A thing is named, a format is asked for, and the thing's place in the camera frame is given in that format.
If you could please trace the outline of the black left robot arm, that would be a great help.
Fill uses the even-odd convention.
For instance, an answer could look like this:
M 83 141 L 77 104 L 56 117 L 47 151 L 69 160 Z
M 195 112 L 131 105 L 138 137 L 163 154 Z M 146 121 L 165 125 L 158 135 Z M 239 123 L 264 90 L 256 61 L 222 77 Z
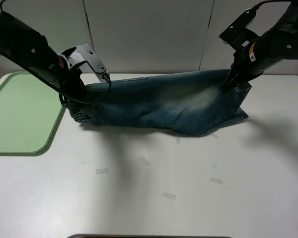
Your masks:
M 25 69 L 64 98 L 92 104 L 80 76 L 80 66 L 69 58 L 77 47 L 56 53 L 45 36 L 7 12 L 0 13 L 0 55 Z

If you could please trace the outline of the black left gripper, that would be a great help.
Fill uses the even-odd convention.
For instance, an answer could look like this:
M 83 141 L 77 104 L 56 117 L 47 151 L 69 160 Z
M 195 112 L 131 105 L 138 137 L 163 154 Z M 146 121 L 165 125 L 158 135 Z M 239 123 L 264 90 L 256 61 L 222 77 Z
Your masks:
M 80 67 L 87 63 L 86 60 L 74 60 L 71 64 L 68 58 L 63 54 L 57 54 L 59 58 L 59 67 L 61 75 L 59 79 L 59 99 L 61 104 L 73 101 L 79 104 L 92 104 L 86 98 L 86 90 L 83 81 L 81 80 L 82 70 Z

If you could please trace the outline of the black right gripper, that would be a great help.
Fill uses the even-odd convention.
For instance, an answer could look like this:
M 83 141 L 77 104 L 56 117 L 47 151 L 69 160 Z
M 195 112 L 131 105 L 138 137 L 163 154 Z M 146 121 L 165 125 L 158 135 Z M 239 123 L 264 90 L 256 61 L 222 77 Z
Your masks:
M 264 73 L 265 70 L 281 62 L 279 56 L 269 55 L 269 45 L 257 38 L 250 42 L 246 47 L 234 53 L 234 62 L 222 85 L 223 91 L 228 91 L 249 82 Z

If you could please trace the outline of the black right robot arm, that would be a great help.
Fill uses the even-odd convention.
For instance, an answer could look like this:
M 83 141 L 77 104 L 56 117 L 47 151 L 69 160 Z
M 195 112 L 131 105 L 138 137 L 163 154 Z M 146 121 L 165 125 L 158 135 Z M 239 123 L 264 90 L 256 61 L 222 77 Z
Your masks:
M 234 61 L 222 85 L 224 91 L 249 82 L 283 60 L 298 60 L 298 0 L 290 1 L 277 23 L 262 36 L 247 28 L 267 1 L 247 9 L 219 36 L 234 50 Z

